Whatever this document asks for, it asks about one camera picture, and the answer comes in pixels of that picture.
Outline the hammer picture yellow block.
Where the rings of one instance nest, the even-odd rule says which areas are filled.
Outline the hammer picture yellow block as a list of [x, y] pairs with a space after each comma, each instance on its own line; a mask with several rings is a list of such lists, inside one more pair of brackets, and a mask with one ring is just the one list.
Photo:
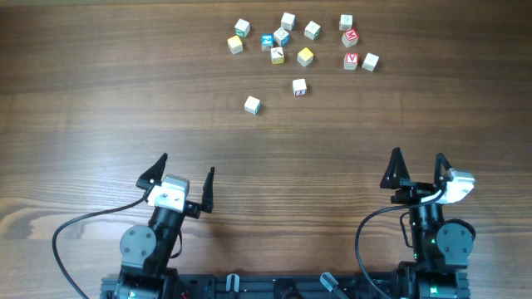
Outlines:
[[270, 56], [273, 65], [284, 63], [284, 54], [282, 47], [272, 47], [270, 49]]

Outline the white block teal side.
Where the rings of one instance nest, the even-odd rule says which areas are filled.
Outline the white block teal side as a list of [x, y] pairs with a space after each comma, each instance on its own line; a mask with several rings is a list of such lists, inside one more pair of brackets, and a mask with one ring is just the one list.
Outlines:
[[261, 108], [261, 100], [253, 96], [249, 96], [244, 103], [244, 110], [248, 113], [257, 115]]

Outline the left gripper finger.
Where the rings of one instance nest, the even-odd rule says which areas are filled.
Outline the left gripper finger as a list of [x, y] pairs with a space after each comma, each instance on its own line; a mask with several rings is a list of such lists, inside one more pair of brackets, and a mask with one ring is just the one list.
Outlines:
[[137, 179], [135, 184], [136, 187], [143, 190], [151, 190], [154, 186], [160, 185], [167, 159], [168, 154], [163, 153], [161, 157], [159, 157], [159, 159]]
[[211, 167], [203, 187], [201, 210], [206, 213], [212, 213], [214, 207], [214, 172], [215, 167]]

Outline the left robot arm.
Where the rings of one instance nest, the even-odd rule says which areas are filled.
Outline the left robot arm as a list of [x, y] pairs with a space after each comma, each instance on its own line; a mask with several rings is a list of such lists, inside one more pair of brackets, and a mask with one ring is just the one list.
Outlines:
[[101, 287], [101, 298], [188, 298], [189, 292], [180, 281], [169, 260], [182, 242], [181, 227], [186, 217], [199, 218], [214, 207], [214, 173], [212, 167], [205, 179], [200, 203], [188, 200], [190, 181], [177, 175], [163, 175], [168, 154], [148, 168], [136, 182], [144, 190], [143, 199], [154, 208], [146, 225], [136, 225], [120, 240], [121, 270], [115, 282]]

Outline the yellow top block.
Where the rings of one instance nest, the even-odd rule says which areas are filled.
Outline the yellow top block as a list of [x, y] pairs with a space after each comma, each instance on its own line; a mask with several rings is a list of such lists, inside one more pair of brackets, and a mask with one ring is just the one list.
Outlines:
[[308, 66], [313, 61], [313, 58], [313, 53], [307, 47], [305, 47], [298, 53], [298, 63], [303, 67]]

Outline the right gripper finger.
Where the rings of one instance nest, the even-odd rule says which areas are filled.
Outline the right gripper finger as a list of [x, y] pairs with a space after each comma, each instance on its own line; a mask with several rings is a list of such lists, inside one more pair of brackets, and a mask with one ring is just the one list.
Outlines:
[[434, 169], [434, 180], [433, 186], [436, 189], [441, 189], [448, 181], [446, 172], [451, 169], [452, 166], [447, 160], [446, 156], [443, 153], [438, 153], [436, 155], [435, 169]]
[[411, 182], [400, 147], [392, 150], [391, 157], [380, 183], [381, 189], [400, 189]]

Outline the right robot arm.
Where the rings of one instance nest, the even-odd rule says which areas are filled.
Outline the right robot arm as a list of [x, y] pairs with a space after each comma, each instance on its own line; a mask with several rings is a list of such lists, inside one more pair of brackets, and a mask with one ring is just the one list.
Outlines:
[[444, 219], [443, 207], [458, 203], [474, 188], [473, 174], [454, 169], [436, 156], [434, 181], [412, 181], [400, 148], [392, 150], [380, 187], [393, 189], [393, 204], [406, 207], [411, 236], [406, 245], [413, 262], [400, 262], [392, 274], [392, 298], [469, 298], [463, 272], [473, 249], [475, 230], [460, 219]]

